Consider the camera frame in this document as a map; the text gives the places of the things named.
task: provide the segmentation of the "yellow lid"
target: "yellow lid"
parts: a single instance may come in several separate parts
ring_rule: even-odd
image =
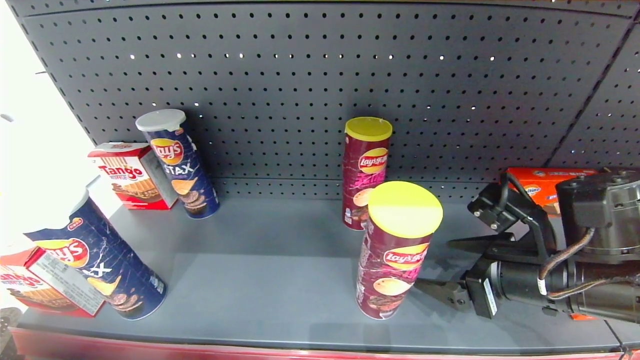
[[[358,140],[378,142],[390,137],[393,127],[377,117],[355,117],[347,121],[344,131]]]
[[[442,222],[442,205],[429,190],[404,181],[378,185],[369,194],[369,217],[380,229],[400,238],[433,234]]]

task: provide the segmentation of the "cardboard box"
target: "cardboard box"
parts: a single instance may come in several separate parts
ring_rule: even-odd
[[[560,215],[557,201],[556,184],[578,176],[588,176],[597,173],[591,168],[527,168],[510,167],[507,172],[512,174],[536,204],[549,215]]]
[[[127,209],[169,210],[178,199],[148,143],[103,143],[88,157]]]
[[[104,303],[79,272],[40,247],[0,256],[0,263],[0,282],[29,307],[91,318]]]

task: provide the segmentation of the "orange snack box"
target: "orange snack box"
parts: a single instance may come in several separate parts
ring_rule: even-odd
[[[549,215],[560,215],[557,201],[556,184],[578,176],[596,174],[592,168],[531,168],[510,167],[507,172],[512,174],[536,204]]]

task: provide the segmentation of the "robotic arm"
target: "robotic arm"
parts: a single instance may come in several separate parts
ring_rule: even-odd
[[[512,300],[552,315],[640,324],[640,173],[578,177],[556,190],[566,243],[556,238],[547,213],[503,174],[467,207],[498,234],[449,242],[480,252],[480,259],[458,281],[419,279],[415,287],[458,310],[472,304],[485,318]],[[520,239],[507,232],[518,221],[529,226]]]

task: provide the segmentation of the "lay's chip can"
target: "lay's chip can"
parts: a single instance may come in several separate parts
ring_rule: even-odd
[[[128,320],[154,312],[164,301],[164,281],[145,265],[89,197],[62,222],[24,233],[36,245],[77,269]]]
[[[364,230],[371,190],[385,180],[391,124],[376,117],[347,121],[342,158],[342,221]]]
[[[206,218],[220,207],[213,185],[201,166],[196,146],[181,128],[187,119],[181,110],[152,111],[136,120],[151,144],[178,198],[190,218]]]
[[[438,199],[416,184],[389,181],[371,192],[356,282],[356,301],[365,315],[384,320],[396,313],[442,216]]]

